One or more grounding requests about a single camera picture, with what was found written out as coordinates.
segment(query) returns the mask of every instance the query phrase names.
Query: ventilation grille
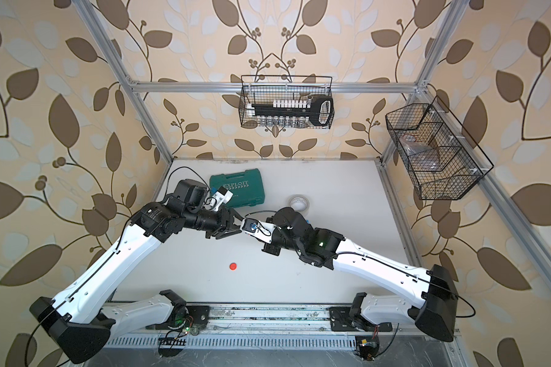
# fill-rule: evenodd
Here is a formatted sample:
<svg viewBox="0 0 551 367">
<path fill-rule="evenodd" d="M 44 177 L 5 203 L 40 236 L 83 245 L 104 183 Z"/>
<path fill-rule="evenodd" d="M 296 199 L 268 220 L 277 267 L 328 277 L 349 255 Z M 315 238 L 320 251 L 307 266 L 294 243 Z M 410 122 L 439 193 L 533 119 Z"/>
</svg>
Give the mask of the ventilation grille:
<svg viewBox="0 0 551 367">
<path fill-rule="evenodd" d="M 106 343 L 105 348 L 157 348 L 165 333 L 130 333 Z M 355 338 L 346 335 L 198 335 L 186 336 L 189 349 L 354 350 Z"/>
</svg>

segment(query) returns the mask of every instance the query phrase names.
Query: black cable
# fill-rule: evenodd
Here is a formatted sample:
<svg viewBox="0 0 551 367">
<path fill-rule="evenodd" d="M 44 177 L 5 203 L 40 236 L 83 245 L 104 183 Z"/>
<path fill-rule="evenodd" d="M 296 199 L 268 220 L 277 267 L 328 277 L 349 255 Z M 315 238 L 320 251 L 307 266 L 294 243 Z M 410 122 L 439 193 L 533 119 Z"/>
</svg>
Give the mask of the black cable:
<svg viewBox="0 0 551 367">
<path fill-rule="evenodd" d="M 194 171 L 193 169 L 191 169 L 190 167 L 186 167 L 186 166 L 181 166 L 181 167 L 177 167 L 175 170 L 171 171 L 171 173 L 169 173 L 169 176 L 167 177 L 167 185 L 166 185 L 166 191 L 165 191 L 165 194 L 163 194 L 163 197 L 165 197 L 165 195 L 167 195 L 167 189 L 169 188 L 169 180 L 171 180 L 171 176 L 178 170 L 178 169 L 182 169 L 182 168 L 187 168 L 189 169 L 190 171 L 192 171 L 196 176 L 198 176 L 200 178 L 200 180 L 202 180 L 202 182 L 204 182 L 204 184 L 206 185 L 206 187 L 208 187 L 208 190 L 210 190 L 210 186 L 208 186 L 208 184 L 206 183 L 206 181 L 202 178 L 202 176 L 200 176 L 198 174 L 198 172 Z"/>
<path fill-rule="evenodd" d="M 53 309 L 53 311 L 49 312 L 47 314 L 47 316 L 44 317 L 44 319 L 42 319 L 41 321 L 39 321 L 39 323 L 37 324 L 37 327 L 33 330 L 32 333 L 30 333 L 30 336 L 29 336 L 29 340 L 26 341 L 26 348 L 24 349 L 24 367 L 29 367 L 29 362 L 28 362 L 28 357 L 29 357 L 29 346 L 30 346 L 30 341 L 31 339 L 33 339 L 33 335 L 37 332 L 37 330 L 39 329 L 39 327 L 41 327 L 41 325 L 43 325 L 43 321 L 45 321 L 47 318 L 49 318 L 49 316 L 51 316 L 51 314 L 55 311 L 57 311 L 58 308 L 60 308 L 61 306 L 64 305 L 66 301 L 63 301 L 59 304 L 59 306 L 57 306 L 56 308 Z M 65 364 L 65 363 L 68 363 L 69 362 L 69 359 L 66 360 L 64 363 L 61 363 L 59 366 Z"/>
<path fill-rule="evenodd" d="M 368 259 L 370 259 L 370 260 L 377 261 L 377 262 L 379 262 L 380 264 L 387 266 L 388 268 L 392 268 L 392 269 L 394 269 L 394 270 L 396 270 L 396 271 L 399 271 L 399 272 L 401 272 L 401 273 L 403 273 L 403 274 L 406 274 L 406 275 L 408 275 L 408 276 L 411 276 L 411 277 L 413 277 L 414 279 L 416 279 L 417 281 L 421 281 L 421 282 L 424 282 L 424 283 L 428 283 L 428 284 L 434 285 L 435 287 L 440 288 L 441 290 L 444 290 L 444 291 L 447 291 L 447 292 L 451 293 L 452 295 L 454 295 L 454 296 L 456 296 L 457 298 L 461 299 L 463 302 L 467 303 L 467 304 L 471 307 L 471 310 L 473 311 L 473 313 L 472 313 L 471 315 L 455 316 L 456 318 L 474 317 L 475 314 L 476 314 L 476 312 L 475 312 L 475 307 L 473 307 L 465 298 L 463 298 L 463 297 L 460 296 L 459 294 L 457 294 L 457 293 L 455 293 L 455 292 L 453 292 L 453 291 L 451 291 L 451 290 L 448 290 L 447 288 L 441 287 L 440 285 L 433 284 L 433 283 L 431 283 L 431 282 L 429 282 L 429 281 L 426 281 L 426 280 L 424 280 L 424 279 L 417 278 L 416 276 L 410 274 L 410 273 L 407 272 L 407 271 L 404 271 L 404 270 L 402 270 L 402 269 L 398 269 L 397 267 L 393 267 L 393 266 L 391 266 L 391 265 L 389 265 L 389 264 L 386 264 L 386 263 L 383 262 L 382 260 L 378 260 L 378 259 L 373 258 L 373 257 L 370 257 L 370 256 L 368 256 L 368 255 L 366 255 L 366 254 L 354 253 L 354 252 L 352 252 L 352 251 L 343 251 L 343 252 L 336 253 L 336 254 L 334 254 L 334 255 L 331 255 L 331 256 L 327 257 L 326 259 L 323 260 L 323 262 L 321 262 L 321 265 L 320 265 L 320 266 L 323 266 L 325 262 L 327 262 L 328 260 L 330 260 L 330 259 L 336 257 L 337 255 L 345 255 L 345 254 L 349 254 L 349 255 L 358 255 L 358 256 L 361 256 L 362 258 L 368 258 Z"/>
<path fill-rule="evenodd" d="M 169 331 L 166 333 L 166 335 L 165 335 L 165 337 L 164 337 L 163 339 L 167 339 L 167 337 L 169 336 L 169 334 L 170 334 L 171 332 L 179 332 L 179 333 L 181 333 L 182 330 L 183 330 L 183 328 L 184 328 L 184 326 L 185 326 L 185 324 L 186 324 L 186 321 L 188 321 L 188 323 L 190 324 L 190 326 L 192 326 L 192 322 L 190 321 L 190 319 L 185 319 L 185 320 L 184 320 L 184 325 L 183 325 L 182 327 L 180 327 L 180 328 L 178 328 L 178 329 L 171 329 L 171 330 L 169 330 Z M 178 334 L 178 336 L 174 338 L 174 341 L 177 341 L 178 339 L 183 338 L 183 337 L 186 336 L 186 335 L 188 335 L 187 332 L 184 333 L 184 335 Z M 169 349 L 173 348 L 173 346 L 174 346 L 174 343 L 172 343 L 172 344 L 170 345 Z M 159 345 L 157 346 L 157 354 L 161 354 L 161 347 L 162 347 L 162 342 L 159 341 Z"/>
<path fill-rule="evenodd" d="M 277 213 L 277 211 L 275 211 L 275 210 L 259 210 L 259 211 L 254 211 L 252 213 L 246 214 L 245 217 L 250 216 L 252 214 L 257 214 L 257 213 Z"/>
<path fill-rule="evenodd" d="M 386 353 L 386 350 L 388 350 L 389 346 L 392 345 L 392 342 L 394 341 L 394 338 L 396 337 L 396 334 L 398 333 L 398 327 L 400 326 L 400 324 L 397 324 L 396 325 L 396 330 L 394 331 L 394 334 L 392 335 L 392 339 L 389 341 L 389 344 L 387 347 L 385 347 L 384 350 L 382 350 L 380 353 L 377 353 L 376 357 L 379 357 L 381 356 L 382 354 Z"/>
</svg>

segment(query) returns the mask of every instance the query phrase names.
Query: metal rail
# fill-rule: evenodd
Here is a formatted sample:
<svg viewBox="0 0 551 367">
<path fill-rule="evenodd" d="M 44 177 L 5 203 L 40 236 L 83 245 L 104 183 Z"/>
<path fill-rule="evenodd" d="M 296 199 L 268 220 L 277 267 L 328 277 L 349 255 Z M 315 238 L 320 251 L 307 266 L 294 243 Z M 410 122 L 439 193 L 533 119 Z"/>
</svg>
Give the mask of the metal rail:
<svg viewBox="0 0 551 367">
<path fill-rule="evenodd" d="M 140 93 L 236 93 L 241 92 L 242 86 L 241 83 L 134 81 L 130 85 L 134 92 Z M 414 93 L 416 88 L 414 83 L 333 83 L 331 85 L 331 91 L 334 93 Z"/>
</svg>

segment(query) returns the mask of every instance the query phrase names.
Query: aluminum extrusion bar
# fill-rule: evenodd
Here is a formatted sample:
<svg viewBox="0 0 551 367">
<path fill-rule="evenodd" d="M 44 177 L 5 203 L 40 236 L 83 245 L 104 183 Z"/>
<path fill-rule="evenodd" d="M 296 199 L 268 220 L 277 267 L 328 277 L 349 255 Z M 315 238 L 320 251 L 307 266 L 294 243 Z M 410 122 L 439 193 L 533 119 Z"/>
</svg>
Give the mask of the aluminum extrusion bar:
<svg viewBox="0 0 551 367">
<path fill-rule="evenodd" d="M 134 92 L 171 92 L 171 93 L 236 93 L 241 92 L 240 83 L 212 82 L 132 82 Z M 333 93 L 414 93 L 414 83 L 333 83 Z"/>
<path fill-rule="evenodd" d="M 418 86 L 426 86 L 426 83 L 431 79 L 433 71 L 437 67 L 443 51 L 449 43 L 449 39 L 455 33 L 459 22 L 463 18 L 463 13 L 467 8 L 467 4 L 470 0 L 452 0 L 449 8 L 447 9 L 447 15 L 441 26 L 437 38 L 433 41 L 431 49 L 426 55 L 425 63 L 422 66 L 421 72 L 418 74 L 416 84 Z"/>
<path fill-rule="evenodd" d="M 418 253 L 416 239 L 414 239 L 414 236 L 412 235 L 412 230 L 408 225 L 408 220 L 406 215 L 404 215 L 404 211 L 400 205 L 400 199 L 398 198 L 398 194 L 392 184 L 392 180 L 390 180 L 388 176 L 387 169 L 379 160 L 375 162 L 375 167 L 378 169 L 378 173 L 380 174 L 382 186 L 386 192 L 389 207 L 392 210 L 392 215 L 394 216 L 394 221 L 396 222 L 398 233 L 400 234 L 400 239 L 402 239 L 402 245 L 404 246 L 408 263 L 416 267 L 422 267 L 422 260 L 420 254 Z"/>
</svg>

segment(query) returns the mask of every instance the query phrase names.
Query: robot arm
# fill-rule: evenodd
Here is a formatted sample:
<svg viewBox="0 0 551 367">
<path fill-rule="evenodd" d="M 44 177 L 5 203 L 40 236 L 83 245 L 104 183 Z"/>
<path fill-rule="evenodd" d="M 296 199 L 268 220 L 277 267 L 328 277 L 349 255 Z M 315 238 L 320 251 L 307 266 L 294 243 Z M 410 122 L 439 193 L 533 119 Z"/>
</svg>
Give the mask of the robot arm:
<svg viewBox="0 0 551 367">
<path fill-rule="evenodd" d="M 358 294 L 353 313 L 360 325 L 398 318 L 400 322 L 414 321 L 436 339 L 452 341 L 457 295 L 444 268 L 434 265 L 427 270 L 382 257 L 341 234 L 313 228 L 289 207 L 266 222 L 243 218 L 223 205 L 232 196 L 223 187 L 214 194 L 213 207 L 204 209 L 207 193 L 204 184 L 181 180 L 162 202 L 150 202 L 132 216 L 120 238 L 74 283 L 53 298 L 40 297 L 33 303 L 30 312 L 73 363 L 90 359 L 109 338 L 184 318 L 186 302 L 171 290 L 128 305 L 103 306 L 142 259 L 184 227 L 205 231 L 208 239 L 245 232 L 264 243 L 266 253 L 294 250 L 301 261 L 313 266 L 366 278 L 401 299 L 375 299 L 372 304 L 372 296 Z"/>
</svg>

